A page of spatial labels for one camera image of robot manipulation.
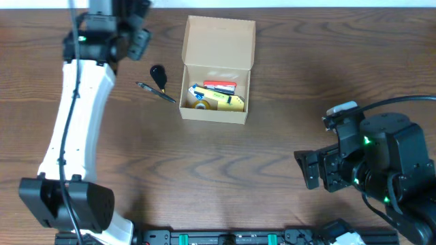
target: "red item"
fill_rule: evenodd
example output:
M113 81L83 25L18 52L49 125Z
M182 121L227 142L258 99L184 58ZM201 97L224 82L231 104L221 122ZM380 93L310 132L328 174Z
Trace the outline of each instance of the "red item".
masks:
M233 86L236 88L235 82L220 82L220 81L204 81L203 86Z

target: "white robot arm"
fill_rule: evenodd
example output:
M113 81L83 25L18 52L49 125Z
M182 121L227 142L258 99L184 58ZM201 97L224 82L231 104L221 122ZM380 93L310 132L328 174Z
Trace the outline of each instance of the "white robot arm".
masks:
M95 182L95 149L99 128L116 77L107 63L101 66L92 60L80 60L80 67L80 98L76 101L65 144L65 178L71 180L73 175L80 175L82 181ZM38 175L45 173L46 179L59 180L57 159L76 84L76 68L76 60L63 65L63 90L56 124L46 156L38 169ZM81 233L88 233L103 244L129 245L133 231L134 224L114 212L109 228L102 233L89 230L81 230Z
M88 13L77 16L74 34L63 40L63 90L52 139L37 178L23 178L19 188L20 198L44 227L71 231L75 219L81 234L102 244L132 244L134 224L114 211L113 192L95 184L95 150L118 62L127 56L139 60L148 45L151 34L141 26L150 5L149 0L89 1ZM80 31L76 27L83 21L87 29ZM58 162L65 162L65 176L60 176Z

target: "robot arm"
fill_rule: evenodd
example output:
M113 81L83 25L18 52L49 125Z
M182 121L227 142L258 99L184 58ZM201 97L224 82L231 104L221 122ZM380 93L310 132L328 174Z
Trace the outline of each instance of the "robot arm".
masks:
M406 115L383 113L365 118L363 112L379 105L409 100L436 100L408 96L380 101L365 108L356 103L338 105L323 118L338 143L320 150L297 151L294 156L308 189L318 177L328 192L354 186L365 204L414 244L436 241L436 176L424 133ZM372 207L372 197L386 213Z
M128 56L139 60L150 34L141 29L148 0L90 1L86 31L79 31L80 74L78 97L65 141L65 179L70 205L82 234L102 244L128 245L134 224L114 211L112 190L94 184L95 149L106 100L115 85L118 62ZM64 39L63 92L46 156L37 178L23 178L19 195L44 227L73 229L60 192L58 158L72 95L76 89L77 60L73 35Z

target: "tape roll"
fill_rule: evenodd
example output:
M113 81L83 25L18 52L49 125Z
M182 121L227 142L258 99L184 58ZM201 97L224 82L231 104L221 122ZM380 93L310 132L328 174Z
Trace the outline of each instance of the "tape roll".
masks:
M199 100L196 101L193 105L192 108L194 109L201 109L201 110L210 110L211 109L211 105L209 105L209 103L205 100Z

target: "pen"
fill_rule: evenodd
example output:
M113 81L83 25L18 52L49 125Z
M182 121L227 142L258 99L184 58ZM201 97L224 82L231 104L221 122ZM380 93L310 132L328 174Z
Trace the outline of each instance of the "pen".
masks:
M164 93L160 93L159 91L155 90L154 88L150 87L149 85L147 85L143 82L137 82L136 84L138 86L140 86L141 88L145 89L146 91L150 91L150 92L154 93L155 95L159 95L159 97L161 97L162 99L166 99L169 102L176 103L176 101L173 98L169 97L168 95L166 95Z

